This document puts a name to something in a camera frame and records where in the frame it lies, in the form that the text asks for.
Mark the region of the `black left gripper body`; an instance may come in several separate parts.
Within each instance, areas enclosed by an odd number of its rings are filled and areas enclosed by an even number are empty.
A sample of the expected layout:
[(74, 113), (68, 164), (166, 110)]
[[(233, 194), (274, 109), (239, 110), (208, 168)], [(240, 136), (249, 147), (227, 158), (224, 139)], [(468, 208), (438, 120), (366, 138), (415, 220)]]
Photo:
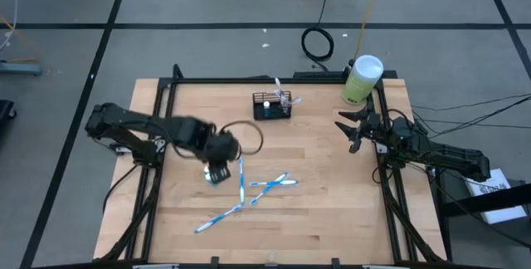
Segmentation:
[(206, 154), (206, 181), (220, 183), (231, 177), (228, 164), (239, 157), (240, 144), (230, 131), (213, 135), (208, 141)]

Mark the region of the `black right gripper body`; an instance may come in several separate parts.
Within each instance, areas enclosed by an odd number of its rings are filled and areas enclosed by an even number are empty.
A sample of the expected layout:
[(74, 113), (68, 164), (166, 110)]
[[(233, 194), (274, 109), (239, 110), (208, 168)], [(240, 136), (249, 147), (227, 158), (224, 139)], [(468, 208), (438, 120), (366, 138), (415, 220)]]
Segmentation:
[(400, 136), (394, 128), (394, 120), (383, 118), (380, 114), (367, 110), (368, 117), (366, 120), (358, 121), (358, 137), (356, 140), (350, 140), (349, 152), (355, 154), (359, 151), (362, 139), (369, 139), (387, 148), (396, 149), (401, 143)]

